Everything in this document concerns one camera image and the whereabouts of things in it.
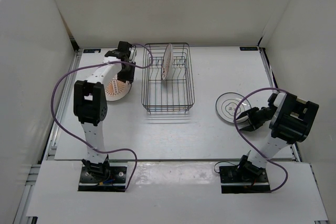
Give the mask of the red-patterned plate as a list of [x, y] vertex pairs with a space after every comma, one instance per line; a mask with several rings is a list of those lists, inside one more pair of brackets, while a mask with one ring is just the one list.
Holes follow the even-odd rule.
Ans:
[[172, 44], [168, 44], [162, 59], [161, 80], [167, 79], [172, 63], [173, 63], [173, 47]]
[[106, 100], [114, 102], [124, 98], [131, 90], [131, 87], [132, 84], [129, 81], [122, 82], [115, 75], [105, 87]]

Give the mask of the white plate teal rim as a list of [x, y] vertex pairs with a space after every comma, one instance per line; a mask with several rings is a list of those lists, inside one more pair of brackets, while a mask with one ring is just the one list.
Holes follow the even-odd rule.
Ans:
[[234, 113], [239, 116], [242, 112], [251, 109], [251, 104], [245, 100], [239, 107], [237, 105], [244, 97], [235, 92], [226, 92], [220, 95], [215, 103], [217, 115], [226, 123], [234, 124]]

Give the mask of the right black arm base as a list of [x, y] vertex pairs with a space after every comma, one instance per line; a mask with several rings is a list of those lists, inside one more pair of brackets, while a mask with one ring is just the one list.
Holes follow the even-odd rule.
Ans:
[[220, 177], [222, 194], [268, 193], [270, 183], [265, 169], [259, 175], [232, 163], [216, 163], [214, 172]]

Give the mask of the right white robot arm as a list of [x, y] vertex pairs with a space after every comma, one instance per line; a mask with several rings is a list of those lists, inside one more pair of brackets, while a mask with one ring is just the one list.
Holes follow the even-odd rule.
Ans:
[[303, 142], [310, 133], [318, 109], [319, 105], [314, 102], [301, 100], [291, 93], [277, 92], [270, 96], [267, 107], [254, 107], [239, 114], [238, 120], [248, 122], [240, 132], [253, 132], [269, 121], [270, 134], [260, 148], [242, 156], [236, 177], [242, 182], [259, 177], [268, 161], [281, 149]]

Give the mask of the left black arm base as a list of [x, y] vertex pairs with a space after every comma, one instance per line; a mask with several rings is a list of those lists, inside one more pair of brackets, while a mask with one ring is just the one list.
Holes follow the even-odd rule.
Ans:
[[109, 170], [104, 175], [93, 176], [85, 165], [82, 165], [78, 191], [124, 192], [127, 171], [127, 163], [110, 163]]

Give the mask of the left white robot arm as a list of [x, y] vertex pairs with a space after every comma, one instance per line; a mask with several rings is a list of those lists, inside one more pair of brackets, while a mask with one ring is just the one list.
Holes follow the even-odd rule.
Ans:
[[98, 67], [85, 80], [74, 84], [73, 107], [85, 133], [87, 157], [82, 160], [84, 167], [98, 182], [110, 178], [108, 154], [105, 153], [103, 140], [103, 120], [108, 113], [107, 102], [118, 101], [125, 97], [134, 80], [136, 50], [125, 41], [117, 49], [108, 51], [104, 66]]

